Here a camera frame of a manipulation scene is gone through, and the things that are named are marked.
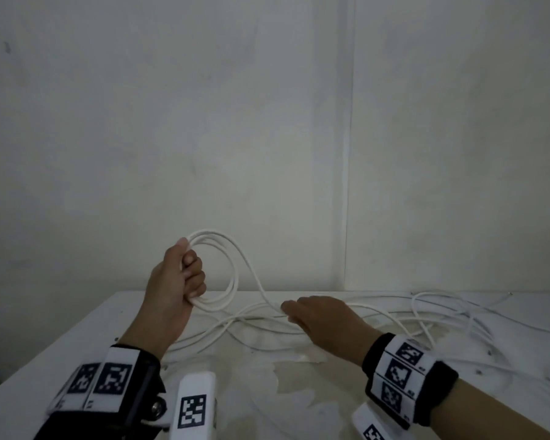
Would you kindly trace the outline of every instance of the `white cord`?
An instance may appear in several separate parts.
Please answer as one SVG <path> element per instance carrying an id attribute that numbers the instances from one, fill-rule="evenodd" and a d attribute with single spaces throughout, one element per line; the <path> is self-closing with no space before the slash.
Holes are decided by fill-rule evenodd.
<path id="1" fill-rule="evenodd" d="M 295 324 L 293 325 L 289 323 L 286 320 L 286 318 L 284 318 L 285 315 L 282 313 L 282 311 L 276 304 L 269 301 L 269 299 L 265 294 L 265 290 L 261 284 L 261 281 L 258 279 L 258 276 L 254 271 L 253 267 L 251 266 L 249 259 L 246 257 L 246 255 L 244 254 L 240 246 L 236 243 L 234 238 L 227 236 L 226 234 L 218 230 L 206 229 L 206 230 L 199 230 L 195 233 L 192 233 L 188 237 L 188 241 L 191 248 L 198 245 L 208 245 L 222 252 L 228 259 L 228 262 L 232 267 L 233 273 L 230 278 L 228 287 L 224 292 L 220 293 L 218 296 L 213 298 L 202 296 L 191 300 L 191 303 L 195 307 L 199 308 L 202 311 L 207 312 L 210 317 L 216 320 L 216 323 L 203 331 L 200 331 L 188 336 L 187 338 L 177 340 L 173 344 L 173 346 L 169 348 L 168 355 L 172 355 L 173 353 L 177 353 L 180 350 L 183 350 L 185 348 L 188 348 L 194 345 L 196 346 L 195 351 L 194 352 L 188 351 L 187 355 L 183 356 L 180 359 L 164 358 L 163 359 L 164 363 L 167 364 L 167 363 L 180 362 L 187 358 L 191 358 L 192 356 L 201 353 L 203 350 L 213 345 L 225 333 L 229 333 L 232 337 L 235 338 L 235 340 L 254 350 L 280 351 L 280 350 L 288 350 L 290 348 L 290 347 L 263 348 L 263 347 L 257 347 L 257 346 L 250 346 L 249 344 L 245 343 L 244 340 L 242 340 L 237 334 L 235 334 L 230 330 L 230 327 L 232 326 L 232 324 L 236 322 L 242 322 L 257 330 L 263 330 L 263 331 L 273 332 L 277 334 L 305 336 L 305 333 L 302 330 L 300 330 Z M 247 267 L 249 268 L 251 274 L 253 275 L 257 283 L 258 290 L 264 300 L 264 302 L 261 302 L 261 303 L 254 303 L 254 304 L 245 306 L 239 311 L 232 314 L 227 313 L 224 310 L 230 305 L 230 303 L 235 297 L 235 294 L 238 291 L 239 272 L 238 272 L 234 257 L 227 248 L 226 242 L 229 242 L 230 244 L 232 244 L 236 248 L 236 250 L 240 253 L 240 256 L 242 257 Z M 445 297 L 445 298 L 453 299 L 457 303 L 461 304 L 462 310 L 456 310 L 440 302 L 433 302 L 433 301 L 428 301 L 427 299 L 421 299 L 422 297 L 428 297 L 428 296 L 437 296 L 437 297 Z M 376 328 L 380 328 L 388 324 L 395 324 L 399 327 L 399 329 L 401 329 L 405 334 L 407 334 L 410 337 L 415 337 L 415 336 L 418 336 L 419 334 L 424 334 L 433 349 L 436 348 L 436 342 L 430 332 L 430 329 L 433 325 L 443 325 L 443 326 L 446 326 L 448 329 L 453 328 L 453 329 L 460 330 L 468 338 L 470 338 L 470 336 L 476 337 L 477 340 L 480 340 L 481 342 L 485 343 L 490 349 L 493 349 L 494 351 L 496 351 L 500 355 L 501 359 L 507 364 L 506 365 L 494 364 L 491 362 L 481 362 L 481 361 L 474 361 L 474 360 L 468 360 L 463 358 L 442 358 L 442 359 L 448 360 L 448 361 L 468 362 L 471 364 L 477 364 L 485 367 L 492 367 L 497 370 L 510 372 L 510 373 L 513 373 L 514 375 L 519 375 L 525 378 L 535 380 L 536 382 L 542 385 L 542 388 L 550 392 L 550 384 L 544 379 L 544 377 L 536 377 L 526 372 L 522 372 L 520 370 L 513 368 L 513 366 L 508 360 L 509 358 L 508 355 L 504 353 L 504 349 L 498 345 L 497 340 L 494 339 L 488 326 L 486 326 L 477 316 L 477 310 L 494 313 L 499 315 L 500 317 L 514 321 L 515 323 L 518 323 L 521 325 L 525 325 L 526 327 L 530 327 L 534 330 L 550 333 L 550 329 L 548 328 L 525 323 L 523 321 L 517 320 L 515 318 L 511 318 L 507 315 L 500 313 L 497 310 L 492 309 L 492 306 L 503 302 L 504 300 L 508 299 L 510 296 L 511 294 L 506 294 L 505 296 L 503 296 L 503 298 L 496 299 L 491 304 L 487 304 L 485 306 L 471 302 L 467 299 L 464 299 L 462 296 L 456 293 L 445 292 L 445 291 L 444 292 L 443 291 L 426 291 L 426 292 L 424 291 L 424 292 L 413 294 L 411 297 L 402 296 L 402 295 L 378 295 L 378 294 L 356 295 L 356 296 L 353 295 L 351 297 L 348 297 L 345 300 L 345 302 L 348 306 L 352 308 L 367 309 L 367 310 L 372 310 L 374 312 L 364 316 L 363 318 L 368 318 L 370 316 L 375 316 L 375 315 L 382 315 L 388 319 L 389 322 L 381 322 L 381 323 L 375 324 L 374 327 Z M 410 301 L 411 308 L 410 310 L 387 311 L 385 309 L 381 309 L 380 307 L 372 306 L 370 304 L 352 302 L 352 299 L 372 299 L 377 297 L 392 297 L 392 298 L 407 299 Z M 416 305 L 417 302 L 432 304 L 432 308 L 434 310 L 419 311 L 418 306 Z M 441 307 L 443 309 L 451 311 L 451 313 L 447 311 L 442 311 L 442 310 L 440 311 L 435 310 L 435 307 Z M 275 315 L 266 315 L 266 314 L 256 313 L 256 311 L 264 308 L 270 308 L 271 310 L 275 311 Z M 215 313 L 220 311 L 223 314 L 226 313 L 226 316 L 223 318 L 220 318 L 214 315 Z M 413 313 L 413 317 L 394 316 L 394 314 L 397 314 L 397 313 Z M 266 327 L 262 325 L 257 325 L 253 322 L 255 320 L 261 320 L 261 321 L 268 320 L 271 323 L 277 323 L 278 325 L 284 325 L 286 327 L 275 328 L 275 327 Z M 419 332 L 411 333 L 410 331 L 408 331 L 405 325 L 403 325 L 404 322 L 412 322 L 412 321 L 419 324 L 421 328 Z M 198 343 L 200 343 L 202 340 L 205 340 L 205 339 L 208 339 L 208 340 L 205 343 L 198 346 Z"/>

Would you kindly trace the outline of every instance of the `white wall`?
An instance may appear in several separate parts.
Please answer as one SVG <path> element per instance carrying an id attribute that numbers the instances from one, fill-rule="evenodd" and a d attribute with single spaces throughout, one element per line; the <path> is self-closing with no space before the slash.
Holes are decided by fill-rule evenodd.
<path id="1" fill-rule="evenodd" d="M 357 0 L 349 290 L 550 290 L 550 0 Z"/>
<path id="2" fill-rule="evenodd" d="M 346 11 L 0 0 L 3 375 L 197 229 L 234 236 L 267 289 L 341 287 Z"/>

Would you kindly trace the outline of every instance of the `table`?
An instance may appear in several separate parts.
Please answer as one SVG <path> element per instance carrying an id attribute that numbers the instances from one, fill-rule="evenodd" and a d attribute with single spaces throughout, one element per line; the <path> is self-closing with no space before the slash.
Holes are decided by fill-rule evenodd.
<path id="1" fill-rule="evenodd" d="M 355 300 L 364 293 L 328 294 Z M 275 303 L 312 294 L 268 292 Z M 373 292 L 366 294 L 376 296 L 367 299 L 376 306 L 409 308 L 408 301 L 403 299 L 410 297 L 407 293 L 397 294 L 401 298 L 383 297 L 384 294 Z M 141 291 L 116 293 L 0 385 L 0 440 L 24 440 L 34 436 L 44 420 L 45 407 L 77 364 L 90 352 L 103 351 L 114 343 L 136 315 L 143 295 Z M 483 304 L 499 296 L 492 293 L 463 295 Z M 261 301 L 257 292 L 240 291 L 229 310 Z M 550 294 L 515 293 L 495 308 L 524 322 L 550 328 Z M 515 367 L 544 376 L 544 370 L 550 368 L 550 334 L 493 313 L 481 314 L 479 319 L 505 347 Z M 183 336 L 198 332 L 213 322 L 211 317 L 196 310 Z M 243 346 L 233 337 L 224 335 L 202 354 L 170 364 L 162 372 L 169 388 L 191 371 L 211 369 L 216 373 L 220 440 L 359 438 L 350 424 L 350 415 L 366 399 L 363 394 L 366 380 L 358 368 L 310 345 L 305 337 L 274 335 L 244 324 L 233 327 L 234 333 L 252 346 L 293 348 L 265 352 Z M 438 333 L 440 352 L 485 359 L 486 354 L 479 345 L 469 344 L 460 337 L 457 332 Z M 166 359 L 183 355 L 183 352 L 171 353 Z M 488 367 L 452 365 L 465 380 L 487 392 L 503 388 L 498 399 L 550 430 L 550 395 L 543 392 L 540 385 L 523 378 L 514 378 L 509 384 L 506 373 Z M 413 432 L 420 439 L 435 438 L 426 428 L 415 427 Z"/>

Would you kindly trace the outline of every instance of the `white table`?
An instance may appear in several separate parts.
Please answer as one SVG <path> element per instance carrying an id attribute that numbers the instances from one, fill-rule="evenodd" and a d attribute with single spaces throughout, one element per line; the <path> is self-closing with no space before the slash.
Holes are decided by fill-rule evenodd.
<path id="1" fill-rule="evenodd" d="M 274 302 L 310 294 L 268 292 Z M 359 293 L 334 295 L 353 297 Z M 464 295 L 481 303 L 491 302 L 496 297 L 482 293 Z M 114 343 L 136 315 L 142 296 L 143 292 L 139 291 L 116 293 L 0 385 L 0 440 L 24 440 L 34 436 L 44 420 L 44 408 L 76 365 L 89 352 L 103 351 Z M 239 292 L 230 309 L 260 301 L 256 292 Z M 386 309 L 409 307 L 404 299 L 378 297 L 367 302 Z M 515 294 L 495 308 L 522 321 L 550 328 L 548 294 Z M 550 364 L 550 334 L 495 314 L 482 314 L 480 319 L 505 346 L 506 354 L 516 367 L 543 377 L 544 368 Z M 184 335 L 197 332 L 211 322 L 211 318 L 194 313 Z M 202 354 L 171 365 L 163 372 L 167 387 L 175 386 L 187 372 L 207 369 L 216 372 L 220 440 L 359 438 L 350 426 L 349 417 L 366 399 L 363 393 L 366 380 L 362 372 L 309 347 L 303 337 L 274 336 L 242 324 L 235 331 L 253 346 L 296 347 L 270 353 L 254 351 L 225 335 Z M 441 336 L 439 347 L 458 357 L 483 358 L 485 355 L 475 345 L 461 341 L 454 332 Z M 485 391 L 505 386 L 508 380 L 506 374 L 491 368 L 468 364 L 455 366 L 463 378 Z M 539 385 L 515 378 L 498 398 L 550 430 L 550 396 L 542 392 Z M 434 438 L 425 428 L 416 427 L 414 433 L 418 438 Z"/>

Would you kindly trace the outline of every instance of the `qr code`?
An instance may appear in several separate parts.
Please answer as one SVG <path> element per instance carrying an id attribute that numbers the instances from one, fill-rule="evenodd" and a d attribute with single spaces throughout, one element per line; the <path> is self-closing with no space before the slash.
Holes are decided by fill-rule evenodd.
<path id="1" fill-rule="evenodd" d="M 206 420 L 206 396 L 192 395 L 181 399 L 177 429 L 203 426 Z"/>
<path id="2" fill-rule="evenodd" d="M 132 364 L 107 362 L 104 364 L 98 382 L 95 384 L 94 393 L 122 395 L 128 383 L 131 369 Z"/>
<path id="3" fill-rule="evenodd" d="M 89 385 L 94 379 L 95 373 L 100 367 L 99 362 L 92 362 L 90 364 L 82 364 L 80 370 L 77 372 L 77 375 L 71 382 L 69 389 L 67 390 L 68 394 L 84 394 L 88 392 Z"/>
<path id="4" fill-rule="evenodd" d="M 411 369 L 401 364 L 397 360 L 391 360 L 388 364 L 387 371 L 385 372 L 385 377 L 391 381 L 391 383 L 396 384 L 401 389 L 405 389 L 409 377 L 411 376 Z"/>
<path id="5" fill-rule="evenodd" d="M 403 343 L 401 347 L 397 349 L 395 355 L 412 366 L 415 366 L 423 356 L 423 352 L 410 344 Z"/>
<path id="6" fill-rule="evenodd" d="M 402 399 L 403 396 L 398 391 L 383 382 L 383 387 L 381 389 L 381 401 L 394 410 L 397 414 L 401 414 Z"/>
<path id="7" fill-rule="evenodd" d="M 366 440 L 384 440 L 384 437 L 381 433 L 374 427 L 374 425 L 369 426 L 365 432 L 362 433 L 365 436 Z"/>

